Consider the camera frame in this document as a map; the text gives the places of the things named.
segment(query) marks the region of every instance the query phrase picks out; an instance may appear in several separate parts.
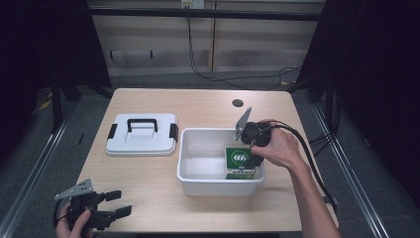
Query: white plastic bin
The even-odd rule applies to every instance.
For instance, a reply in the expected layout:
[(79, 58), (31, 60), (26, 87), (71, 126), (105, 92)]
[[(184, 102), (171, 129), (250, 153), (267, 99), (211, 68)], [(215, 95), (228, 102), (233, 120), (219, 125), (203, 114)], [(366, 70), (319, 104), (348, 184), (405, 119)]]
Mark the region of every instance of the white plastic bin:
[(248, 148), (234, 129), (186, 128), (181, 133), (177, 176), (187, 195), (248, 196), (265, 179), (263, 163), (254, 179), (226, 179), (225, 148)]

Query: wall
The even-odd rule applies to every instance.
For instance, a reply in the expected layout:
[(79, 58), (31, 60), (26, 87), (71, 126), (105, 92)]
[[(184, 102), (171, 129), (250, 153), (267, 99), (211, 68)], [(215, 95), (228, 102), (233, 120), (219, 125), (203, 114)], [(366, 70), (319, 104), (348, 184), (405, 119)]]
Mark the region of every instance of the wall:
[[(90, 0), (90, 6), (180, 8), (179, 0)], [(324, 1), (205, 1), (205, 9), (321, 13)], [(93, 16), (111, 75), (192, 71), (184, 18)], [(316, 22), (191, 19), (200, 71), (300, 66)]]

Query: black round hole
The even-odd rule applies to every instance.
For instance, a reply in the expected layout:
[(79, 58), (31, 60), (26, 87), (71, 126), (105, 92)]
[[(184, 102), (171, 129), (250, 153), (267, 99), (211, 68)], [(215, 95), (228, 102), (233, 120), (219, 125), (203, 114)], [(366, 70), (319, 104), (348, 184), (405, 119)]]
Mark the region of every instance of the black round hole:
[(232, 104), (234, 104), (236, 107), (242, 107), (244, 106), (244, 101), (241, 99), (235, 99), (232, 101)]

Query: black cable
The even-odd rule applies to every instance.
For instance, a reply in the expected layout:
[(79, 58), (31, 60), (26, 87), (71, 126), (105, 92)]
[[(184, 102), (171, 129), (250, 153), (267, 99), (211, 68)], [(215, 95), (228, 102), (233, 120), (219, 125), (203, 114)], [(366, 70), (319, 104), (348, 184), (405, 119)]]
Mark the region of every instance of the black cable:
[(226, 77), (226, 78), (219, 78), (219, 77), (213, 77), (213, 76), (206, 76), (206, 75), (203, 75), (199, 70), (198, 70), (198, 68), (197, 68), (197, 65), (195, 64), (195, 58), (194, 58), (194, 50), (193, 50), (193, 47), (192, 47), (192, 40), (191, 40), (191, 21), (190, 21), (190, 19), (189, 18), (187, 18), (187, 23), (188, 23), (188, 48), (189, 48), (189, 60), (190, 60), (190, 65), (191, 65), (191, 68), (192, 68), (192, 70), (198, 75), (198, 76), (200, 76), (200, 77), (202, 77), (202, 78), (204, 78), (204, 79), (206, 79), (206, 80), (208, 80), (208, 81), (212, 81), (212, 82), (225, 82), (225, 83), (228, 83), (228, 84), (230, 84), (230, 85), (232, 85), (232, 86), (235, 86), (235, 87), (239, 87), (239, 88), (241, 88), (241, 89), (245, 89), (245, 90), (253, 90), (252, 88), (246, 88), (246, 87), (243, 87), (243, 86), (241, 86), (241, 85), (238, 85), (238, 84), (235, 84), (235, 83), (232, 83), (232, 82), (230, 82), (229, 80), (234, 80), (234, 79), (245, 79), (245, 78), (271, 78), (271, 77), (279, 77), (279, 81), (278, 81), (278, 83), (276, 84), (276, 85), (274, 85), (274, 86), (272, 86), (272, 87), (270, 87), (270, 88), (266, 88), (266, 89), (264, 89), (264, 90), (273, 90), (273, 89), (275, 89), (276, 87), (278, 87), (280, 84), (281, 84), (281, 77), (283, 76), (283, 75), (285, 75), (285, 74), (288, 74), (288, 73), (291, 73), (291, 72), (293, 72), (293, 71), (295, 71), (295, 70), (300, 70), (301, 69), (301, 66), (298, 66), (298, 67), (284, 67), (284, 68), (282, 68), (282, 69), (280, 69), (279, 71), (278, 71), (278, 73), (276, 73), (276, 74), (271, 74), (271, 75), (257, 75), (257, 76), (252, 76), (252, 75), (249, 75), (249, 76), (236, 76), (236, 77)]
[(315, 164), (314, 164), (314, 160), (313, 160), (313, 158), (311, 156), (311, 153), (309, 152), (309, 148), (306, 145), (305, 140), (303, 139), (303, 137), (299, 134), (298, 131), (294, 130), (293, 128), (291, 128), (290, 126), (286, 125), (283, 122), (279, 122), (279, 121), (272, 121), (272, 122), (277, 122), (277, 123), (280, 123), (282, 125), (275, 125), (275, 126), (267, 127), (265, 129), (261, 130), (259, 132), (259, 134), (262, 134), (263, 132), (265, 132), (267, 130), (274, 129), (274, 128), (281, 128), (281, 129), (285, 129), (285, 130), (291, 132), (297, 138), (297, 140), (300, 142), (300, 144), (303, 147), (303, 150), (305, 152), (306, 157), (308, 158), (309, 166), (311, 167), (311, 170), (312, 170), (312, 172), (314, 174), (314, 177), (315, 177), (316, 181), (318, 182), (318, 184), (321, 187), (321, 189), (324, 191), (324, 193), (327, 196), (327, 198), (330, 200), (330, 203), (333, 206), (334, 212), (337, 214), (337, 204), (335, 203), (334, 198), (330, 194), (330, 192), (328, 191), (327, 187), (322, 182), (321, 177), (319, 176), (318, 171), (316, 170), (316, 167), (315, 167)]
[(56, 215), (58, 213), (58, 208), (59, 208), (59, 205), (60, 204), (61, 204), (61, 200), (58, 200), (55, 203), (55, 207), (53, 209), (53, 213), (52, 213), (52, 225), (53, 225), (53, 228), (56, 228), (56, 226), (58, 225), (58, 222), (62, 219), (62, 217), (61, 218), (56, 218)]
[(319, 153), (321, 153), (329, 144), (330, 144), (330, 141), (325, 143), (325, 145), (322, 146), (321, 149), (319, 149), (317, 152), (314, 153), (314, 157), (317, 157), (319, 155)]

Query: gray carpet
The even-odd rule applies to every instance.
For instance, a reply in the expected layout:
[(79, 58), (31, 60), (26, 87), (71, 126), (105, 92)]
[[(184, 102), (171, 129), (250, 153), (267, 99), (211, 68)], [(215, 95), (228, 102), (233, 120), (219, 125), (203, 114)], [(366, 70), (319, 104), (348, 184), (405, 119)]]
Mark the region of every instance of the gray carpet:
[[(241, 76), (240, 73), (219, 73), (218, 76)], [(163, 88), (209, 88), (238, 89), (226, 82), (210, 82), (192, 73), (166, 74), (138, 77), (115, 77), (113, 85), (117, 87), (163, 87)], [(249, 89), (267, 89), (276, 85), (281, 90), (288, 85), (277, 85), (279, 78), (235, 79), (231, 83), (240, 84)], [(43, 173), (38, 186), (17, 224), (13, 237), (54, 237), (52, 214), (56, 193), (74, 185), (89, 152), (109, 99), (95, 92), (80, 88), (81, 100), (75, 105), (75, 111), (68, 120), (66, 130), (56, 147), (51, 161)], [(306, 90), (292, 94), (305, 133), (309, 140), (322, 135), (321, 127), (315, 117), (311, 103), (306, 97)], [(21, 145), (15, 150), (8, 163), (1, 169), (0, 218), (6, 214), (13, 203), (27, 175), (42, 152), (50, 136), (52, 113), (35, 110), (30, 118), (28, 133)], [(363, 184), (374, 207), (385, 224), (389, 237), (418, 237), (420, 234), (420, 211), (403, 188), (386, 171), (378, 155), (365, 145), (364, 137), (357, 125), (344, 112), (338, 138), (354, 170)], [(322, 145), (313, 147), (316, 152)], [(327, 147), (316, 157), (321, 176), (329, 191), (339, 200), (338, 219), (343, 237), (374, 237), (370, 227), (351, 191), (332, 150)], [(277, 234), (253, 234), (254, 237), (276, 237)], [(299, 232), (284, 232), (280, 237), (301, 237)], [(136, 234), (101, 233), (98, 237), (136, 237)], [(203, 237), (203, 235), (142, 234), (138, 237)], [(218, 234), (205, 237), (244, 237), (243, 234)]]

